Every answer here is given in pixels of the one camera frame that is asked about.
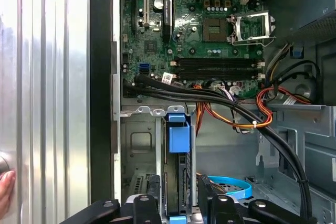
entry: blue tab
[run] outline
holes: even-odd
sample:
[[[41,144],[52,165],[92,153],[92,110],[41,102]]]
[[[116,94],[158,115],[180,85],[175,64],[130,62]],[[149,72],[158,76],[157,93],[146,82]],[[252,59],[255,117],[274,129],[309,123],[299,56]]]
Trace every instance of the blue tab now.
[[[169,127],[169,152],[190,152],[190,126]]]
[[[186,216],[172,216],[169,219],[170,224],[186,224],[187,217]]]
[[[170,123],[184,123],[185,114],[184,113],[172,113],[168,115],[168,121]]]

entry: yellow wire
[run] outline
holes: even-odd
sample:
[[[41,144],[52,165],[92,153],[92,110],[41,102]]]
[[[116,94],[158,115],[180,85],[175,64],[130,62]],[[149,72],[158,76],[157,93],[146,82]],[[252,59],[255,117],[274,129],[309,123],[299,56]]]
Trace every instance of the yellow wire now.
[[[279,63],[280,63],[280,61],[278,61],[278,62],[275,64],[275,66],[274,66],[274,68],[273,68],[273,70],[272,70],[272,72],[271,72],[271,76],[270,76],[270,78],[269,78],[270,81],[273,80],[273,75],[274,75],[275,69],[278,67]]]

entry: black wire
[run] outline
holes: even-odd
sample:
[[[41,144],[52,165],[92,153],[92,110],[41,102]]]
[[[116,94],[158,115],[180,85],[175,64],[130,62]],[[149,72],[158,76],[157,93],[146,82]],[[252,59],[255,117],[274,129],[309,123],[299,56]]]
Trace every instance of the black wire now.
[[[278,75],[276,75],[274,77],[273,80],[270,81],[269,86],[271,86],[272,84],[274,84],[277,80],[279,80],[280,78],[282,78],[285,74],[287,74],[289,71],[293,70],[294,68],[300,66],[300,65],[304,65],[304,64],[313,64],[316,70],[316,79],[317,81],[322,79],[322,75],[321,75],[321,70],[319,68],[319,66],[317,66],[317,64],[311,60],[303,60],[300,62],[297,62],[293,65],[291,65],[290,67],[286,68],[284,71],[282,71],[281,73],[279,73]]]
[[[310,78],[310,75],[307,72],[294,72],[294,73],[291,73],[291,74],[281,78],[281,80],[278,80],[278,85],[281,85],[282,83],[284,83],[285,81],[287,81],[291,78],[296,78],[297,76],[304,76],[305,78]]]
[[[197,90],[197,89],[188,90],[188,89],[174,87],[174,89],[180,89],[183,91],[182,93],[175,93],[175,92],[162,91],[162,90],[141,89],[141,88],[133,87],[131,85],[126,85],[126,88],[129,88],[133,91],[136,91],[138,93],[145,94],[145,95],[148,95],[154,98],[175,101],[175,102],[217,103],[217,104],[225,105],[229,108],[232,108],[233,110],[241,114],[244,118],[246,118],[251,123],[253,121],[262,122],[262,120],[257,115],[253,114],[251,111],[247,110],[243,106],[240,106],[239,104],[236,104],[235,102],[225,99],[223,97],[210,97],[208,95],[200,94],[201,90]],[[301,193],[301,216],[306,219],[309,219],[312,215],[310,191],[309,191],[306,175],[304,173],[304,170],[302,168],[302,165],[300,163],[298,156],[291,149],[288,143],[284,141],[269,126],[257,128],[257,129],[264,136],[269,137],[267,139],[286,158],[288,163],[291,165],[298,181],[301,181],[301,183],[299,183],[300,193]]]

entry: wire bundle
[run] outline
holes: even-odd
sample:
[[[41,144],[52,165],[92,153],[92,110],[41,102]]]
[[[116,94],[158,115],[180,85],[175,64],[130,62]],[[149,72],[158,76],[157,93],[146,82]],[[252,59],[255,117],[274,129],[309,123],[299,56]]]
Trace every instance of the wire bundle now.
[[[298,156],[292,150],[289,144],[285,140],[283,140],[272,128],[269,127],[272,116],[271,112],[267,111],[265,106],[260,106],[261,111],[265,113],[267,116],[266,120],[263,121],[257,115],[252,113],[250,110],[241,106],[238,102],[232,101],[224,97],[222,94],[212,90],[175,87],[156,81],[144,75],[137,76],[135,81],[137,83],[137,86],[134,87],[130,84],[125,84],[124,87],[138,94],[143,94],[150,97],[169,100],[173,102],[216,103],[224,105],[234,110],[235,112],[239,113],[245,119],[247,119],[251,124],[236,124],[229,120],[226,123],[239,127],[257,128],[260,131],[260,133],[264,135],[270,141],[270,143],[279,151],[279,153],[287,160],[289,165],[292,167],[294,175],[297,178],[297,182],[299,183],[301,193],[300,215],[306,218],[307,220],[311,218],[312,216],[311,196],[306,174],[303,170],[303,167],[300,163]],[[267,92],[271,89],[273,88],[270,87],[265,91],[262,90],[262,92]],[[282,88],[279,88],[279,91],[284,93],[287,92],[285,89]],[[258,104],[262,96],[263,96],[262,94],[258,94],[257,96]]]

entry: chip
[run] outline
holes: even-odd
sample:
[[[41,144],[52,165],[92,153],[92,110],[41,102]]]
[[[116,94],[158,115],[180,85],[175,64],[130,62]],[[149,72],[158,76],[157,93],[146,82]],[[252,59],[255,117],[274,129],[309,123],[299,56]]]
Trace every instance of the chip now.
[[[157,52],[157,42],[155,40],[145,40],[145,54],[155,54]]]
[[[203,41],[226,42],[227,34],[226,19],[208,18],[203,20]]]

